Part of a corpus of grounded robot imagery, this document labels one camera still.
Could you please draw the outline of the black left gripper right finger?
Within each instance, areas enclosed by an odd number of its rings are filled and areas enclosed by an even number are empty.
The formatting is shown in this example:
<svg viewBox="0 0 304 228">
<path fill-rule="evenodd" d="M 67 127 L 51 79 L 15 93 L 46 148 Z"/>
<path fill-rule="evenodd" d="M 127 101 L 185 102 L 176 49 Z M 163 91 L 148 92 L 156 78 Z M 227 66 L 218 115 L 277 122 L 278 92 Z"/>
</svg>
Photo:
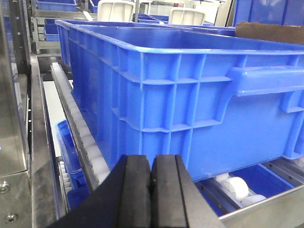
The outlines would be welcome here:
<svg viewBox="0 0 304 228">
<path fill-rule="evenodd" d="M 179 155 L 155 157 L 151 175 L 153 228 L 223 228 Z"/>
</svg>

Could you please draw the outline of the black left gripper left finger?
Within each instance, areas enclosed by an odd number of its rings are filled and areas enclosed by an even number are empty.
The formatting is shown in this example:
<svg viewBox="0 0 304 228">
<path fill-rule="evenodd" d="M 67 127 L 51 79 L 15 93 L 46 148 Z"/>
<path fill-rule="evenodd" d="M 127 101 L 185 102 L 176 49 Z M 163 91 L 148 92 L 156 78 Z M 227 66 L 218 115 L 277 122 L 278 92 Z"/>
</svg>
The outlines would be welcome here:
<svg viewBox="0 0 304 228">
<path fill-rule="evenodd" d="M 151 225 L 150 166 L 144 155 L 123 155 L 80 205 L 52 228 L 148 228 Z"/>
</svg>

